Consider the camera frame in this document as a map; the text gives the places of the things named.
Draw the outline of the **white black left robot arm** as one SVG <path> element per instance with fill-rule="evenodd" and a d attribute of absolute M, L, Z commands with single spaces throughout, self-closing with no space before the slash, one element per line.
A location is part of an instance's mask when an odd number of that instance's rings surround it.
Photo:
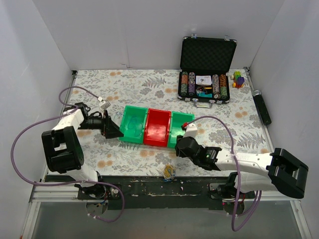
<path fill-rule="evenodd" d="M 99 130 L 106 139 L 123 137 L 120 128 L 112 121 L 107 110 L 89 114 L 90 108 L 83 102 L 67 107 L 63 118 L 49 131 L 41 135 L 46 163 L 51 172 L 58 172 L 79 181 L 82 187 L 89 187 L 95 199 L 105 196 L 106 187 L 97 182 L 100 175 L 90 168 L 84 159 L 76 131 Z"/>

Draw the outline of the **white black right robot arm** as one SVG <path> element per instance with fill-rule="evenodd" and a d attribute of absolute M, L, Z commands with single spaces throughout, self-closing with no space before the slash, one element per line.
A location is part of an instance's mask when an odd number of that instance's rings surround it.
<path fill-rule="evenodd" d="M 250 191 L 279 191 L 285 196 L 302 199 L 309 168 L 285 149 L 272 153 L 234 153 L 220 147 L 203 147 L 195 138 L 178 136 L 176 155 L 187 157 L 207 171 L 231 171 L 226 194 L 237 198 Z"/>

